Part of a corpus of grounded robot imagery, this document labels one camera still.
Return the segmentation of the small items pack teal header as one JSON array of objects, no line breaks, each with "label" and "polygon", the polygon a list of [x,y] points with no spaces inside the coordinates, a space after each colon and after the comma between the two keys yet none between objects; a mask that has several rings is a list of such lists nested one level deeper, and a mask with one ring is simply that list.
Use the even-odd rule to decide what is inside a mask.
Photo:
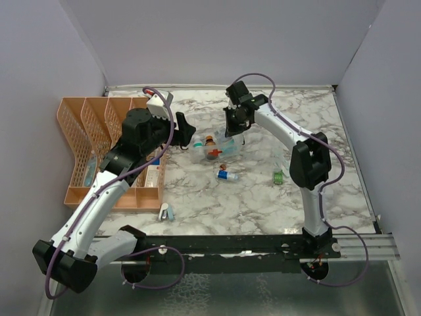
[{"label": "small items pack teal header", "polygon": [[218,149],[222,152],[220,155],[229,156],[233,155],[237,151],[237,144],[235,139],[232,137],[225,137],[225,132],[215,132],[216,145]]}]

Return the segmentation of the brown bottle orange cap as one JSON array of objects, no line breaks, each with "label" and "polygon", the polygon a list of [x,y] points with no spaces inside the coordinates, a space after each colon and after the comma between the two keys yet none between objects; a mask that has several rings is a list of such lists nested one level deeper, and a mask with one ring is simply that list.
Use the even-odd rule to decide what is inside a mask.
[{"label": "brown bottle orange cap", "polygon": [[214,139],[212,136],[206,136],[205,137],[205,147],[206,148],[212,148],[216,145]]}]

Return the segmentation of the clear plastic medicine box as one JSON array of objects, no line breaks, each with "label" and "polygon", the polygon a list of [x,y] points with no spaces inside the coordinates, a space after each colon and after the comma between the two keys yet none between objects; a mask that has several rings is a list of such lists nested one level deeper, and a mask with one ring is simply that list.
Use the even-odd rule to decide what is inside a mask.
[{"label": "clear plastic medicine box", "polygon": [[221,118],[196,114],[188,116],[187,122],[196,128],[187,147],[193,163],[226,162],[238,156],[245,145],[242,134],[226,137]]}]

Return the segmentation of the white gauze pouch blue print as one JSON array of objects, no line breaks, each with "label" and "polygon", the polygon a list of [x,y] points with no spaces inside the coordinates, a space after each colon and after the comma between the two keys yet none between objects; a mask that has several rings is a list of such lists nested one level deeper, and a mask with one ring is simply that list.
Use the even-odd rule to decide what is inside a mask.
[{"label": "white gauze pouch blue print", "polygon": [[161,161],[162,159],[159,158],[147,167],[147,172],[145,176],[145,184],[144,184],[146,188],[158,187],[159,177],[160,177],[160,172],[161,172]]}]

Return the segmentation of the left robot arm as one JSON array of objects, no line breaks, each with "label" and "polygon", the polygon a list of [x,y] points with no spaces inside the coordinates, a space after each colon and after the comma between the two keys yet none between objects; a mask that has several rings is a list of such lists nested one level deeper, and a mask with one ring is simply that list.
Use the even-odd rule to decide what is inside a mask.
[{"label": "left robot arm", "polygon": [[122,123],[122,135],[104,156],[89,192],[66,224],[48,241],[38,240],[32,253],[45,274],[45,293],[55,280],[75,293],[92,283],[98,270],[121,257],[136,260],[149,249],[145,233],[126,225],[115,235],[97,243],[93,239],[105,217],[128,191],[142,170],[154,163],[148,157],[156,149],[185,147],[196,128],[182,112],[158,118],[148,109],[128,111]]}]

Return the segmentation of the white disinfectant bottle green label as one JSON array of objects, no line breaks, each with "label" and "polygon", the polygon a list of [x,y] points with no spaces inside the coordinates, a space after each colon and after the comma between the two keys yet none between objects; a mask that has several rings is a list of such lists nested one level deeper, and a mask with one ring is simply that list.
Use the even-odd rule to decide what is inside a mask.
[{"label": "white disinfectant bottle green label", "polygon": [[202,146],[203,146],[203,143],[200,140],[195,140],[194,143],[193,143],[194,148],[198,148],[198,147],[202,147]]}]

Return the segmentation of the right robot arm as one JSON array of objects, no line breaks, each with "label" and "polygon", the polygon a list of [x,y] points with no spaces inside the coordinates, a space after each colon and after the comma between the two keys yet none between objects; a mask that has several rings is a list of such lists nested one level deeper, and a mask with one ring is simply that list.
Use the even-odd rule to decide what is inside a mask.
[{"label": "right robot arm", "polygon": [[322,132],[313,134],[281,115],[269,97],[253,96],[241,80],[228,86],[226,95],[230,102],[224,108],[225,136],[241,134],[257,124],[289,150],[289,176],[300,187],[305,214],[302,249],[307,256],[318,257],[332,237],[332,230],[322,219],[324,202],[319,194],[332,169],[326,135]]}]

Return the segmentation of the cotton swab pack teal header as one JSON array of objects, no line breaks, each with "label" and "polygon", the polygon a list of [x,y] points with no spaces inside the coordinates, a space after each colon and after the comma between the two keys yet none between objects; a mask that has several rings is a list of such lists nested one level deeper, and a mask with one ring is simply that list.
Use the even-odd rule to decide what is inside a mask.
[{"label": "cotton swab pack teal header", "polygon": [[229,138],[220,143],[221,157],[231,157],[236,155],[241,148],[238,147],[238,141],[234,138]]}]

